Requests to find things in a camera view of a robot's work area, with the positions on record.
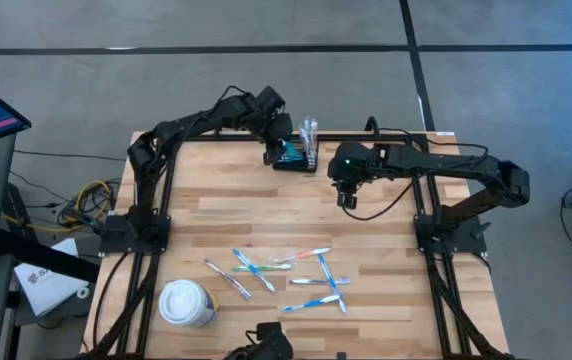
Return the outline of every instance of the wooden table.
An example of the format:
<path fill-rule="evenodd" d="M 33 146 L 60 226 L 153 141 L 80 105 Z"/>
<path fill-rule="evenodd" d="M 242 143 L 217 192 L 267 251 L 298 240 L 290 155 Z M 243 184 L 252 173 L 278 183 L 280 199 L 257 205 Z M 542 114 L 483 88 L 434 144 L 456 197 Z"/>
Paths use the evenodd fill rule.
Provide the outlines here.
<path fill-rule="evenodd" d="M 456 141 L 452 134 L 431 133 L 429 138 Z M 278 320 L 297 358 L 335 358 L 337 352 L 346 352 L 349 358 L 441 358 L 425 261 L 417 250 L 412 225 L 416 211 L 412 191 L 373 221 L 349 218 L 337 207 L 335 188 L 326 176 L 338 144 L 320 144 L 320 166 L 314 176 L 264 166 L 263 146 L 255 142 L 184 144 L 170 202 L 172 233 L 168 251 L 161 257 L 155 298 L 159 298 L 165 283 L 192 279 L 214 293 L 220 303 L 219 314 L 208 327 L 177 327 L 163 320 L 155 301 L 147 357 L 222 358 L 248 343 L 245 330 L 254 330 L 258 322 Z M 433 146 L 431 151 L 458 153 L 452 146 Z M 366 216 L 383 209 L 407 184 L 408 180 L 398 179 L 364 185 L 354 212 Z M 446 205 L 469 195 L 464 180 L 437 178 L 437 184 Z M 127 165 L 119 191 L 119 213 L 132 204 L 132 194 L 133 174 Z M 260 264 L 326 245 L 333 247 L 326 259 L 334 276 L 352 279 L 350 285 L 340 286 L 347 315 L 335 304 L 290 314 L 280 311 L 283 306 L 331 294 L 327 286 L 288 283 L 296 277 L 323 279 L 316 258 L 298 262 L 291 271 L 266 273 L 277 288 L 276 294 L 269 293 L 250 274 L 235 274 L 251 291 L 251 301 L 245 301 L 203 264 L 208 258 L 223 269 L 240 265 L 232 254 L 233 247 Z M 104 287 L 119 256 L 111 255 L 102 261 L 97 289 Z M 132 257 L 122 263 L 107 291 L 99 319 L 100 337 L 122 310 Z M 487 268 L 467 254 L 455 256 L 454 261 L 464 308 L 491 344 L 508 351 Z M 95 293 L 91 314 L 95 313 L 99 293 Z M 447 316 L 456 351 L 453 318 L 449 312 Z M 131 351 L 136 343 L 139 313 L 133 319 L 136 324 L 131 326 Z M 84 335 L 88 344 L 92 344 L 92 324 L 93 316 Z"/>

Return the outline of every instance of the white cup lid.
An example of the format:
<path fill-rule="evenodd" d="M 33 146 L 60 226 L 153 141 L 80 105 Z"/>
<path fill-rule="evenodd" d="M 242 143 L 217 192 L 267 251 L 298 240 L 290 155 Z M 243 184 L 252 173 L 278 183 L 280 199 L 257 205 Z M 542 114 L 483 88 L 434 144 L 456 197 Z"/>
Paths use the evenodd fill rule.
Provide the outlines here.
<path fill-rule="evenodd" d="M 204 292 L 194 281 L 168 283 L 159 297 L 159 312 L 171 324 L 190 325 L 204 307 Z"/>

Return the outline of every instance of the table leg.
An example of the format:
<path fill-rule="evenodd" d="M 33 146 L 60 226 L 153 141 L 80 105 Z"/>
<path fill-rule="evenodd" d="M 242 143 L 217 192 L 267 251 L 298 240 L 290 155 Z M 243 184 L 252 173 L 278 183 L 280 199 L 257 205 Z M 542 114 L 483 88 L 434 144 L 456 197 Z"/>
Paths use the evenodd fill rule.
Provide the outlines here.
<path fill-rule="evenodd" d="M 11 254 L 19 261 L 91 283 L 97 280 L 99 274 L 99 265 L 26 240 L 2 229 L 0 229 L 0 253 Z"/>

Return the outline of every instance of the blue toothbrush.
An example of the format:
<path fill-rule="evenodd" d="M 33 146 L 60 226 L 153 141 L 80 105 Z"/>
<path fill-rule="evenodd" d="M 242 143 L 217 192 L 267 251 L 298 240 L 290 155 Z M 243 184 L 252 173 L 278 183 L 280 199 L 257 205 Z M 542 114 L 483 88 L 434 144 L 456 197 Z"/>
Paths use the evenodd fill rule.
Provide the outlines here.
<path fill-rule="evenodd" d="M 268 290 L 270 290 L 271 292 L 275 292 L 275 287 L 273 286 L 273 284 L 271 284 L 268 280 L 266 280 L 264 275 L 262 275 L 262 273 L 260 273 L 259 270 L 257 270 L 257 267 L 255 265 L 253 265 L 253 263 L 251 263 L 250 260 L 248 260 L 248 258 L 246 256 L 244 256 L 244 254 L 242 254 L 241 251 L 239 251 L 237 249 L 233 249 L 233 254 L 235 254 L 235 256 L 237 256 L 237 258 L 239 259 L 239 261 L 242 262 L 242 264 L 248 266 L 250 271 L 255 276 L 257 276 L 258 278 L 260 278 L 264 282 L 264 284 L 266 285 Z"/>
<path fill-rule="evenodd" d="M 324 275 L 326 275 L 326 280 L 330 284 L 330 287 L 333 288 L 335 295 L 339 295 L 339 308 L 342 310 L 344 314 L 346 314 L 346 304 L 344 304 L 344 300 L 341 299 L 341 293 L 339 289 L 337 289 L 337 285 L 335 284 L 335 280 L 333 280 L 333 275 L 330 273 L 330 269 L 328 269 L 328 265 L 326 265 L 326 260 L 324 260 L 324 255 L 319 254 L 319 263 L 322 264 L 322 270 L 324 270 Z"/>
<path fill-rule="evenodd" d="M 327 304 L 329 302 L 333 302 L 333 301 L 337 301 L 337 300 L 341 301 L 341 298 L 342 298 L 341 295 L 330 295 L 330 296 L 326 296 L 325 298 L 309 301 L 309 302 L 302 304 L 302 305 L 286 306 L 285 308 L 282 309 L 282 311 L 283 312 L 293 312 L 297 309 L 303 309 L 303 308 L 307 308 L 307 307 L 315 307 L 315 306 Z"/>

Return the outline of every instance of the concrete floor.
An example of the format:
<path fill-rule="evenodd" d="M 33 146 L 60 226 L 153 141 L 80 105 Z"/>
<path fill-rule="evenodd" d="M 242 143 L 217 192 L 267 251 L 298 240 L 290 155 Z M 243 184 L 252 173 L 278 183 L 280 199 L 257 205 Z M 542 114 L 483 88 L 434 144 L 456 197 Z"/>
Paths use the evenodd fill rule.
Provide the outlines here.
<path fill-rule="evenodd" d="M 572 1 L 410 0 L 420 45 L 571 44 Z M 405 44 L 393 0 L 0 0 L 0 48 Z M 422 53 L 437 130 L 530 171 L 532 200 L 485 216 L 511 350 L 572 359 L 572 245 L 559 198 L 572 187 L 572 52 Z M 17 148 L 125 156 L 130 134 L 267 84 L 325 130 L 421 130 L 407 53 L 0 56 L 0 96 L 33 121 Z M 13 170 L 70 195 L 119 163 L 16 155 Z M 29 204 L 53 200 L 14 181 Z M 34 211 L 36 216 L 52 216 Z M 572 232 L 572 212 L 567 213 Z M 26 327 L 20 359 L 72 356 L 84 321 Z"/>

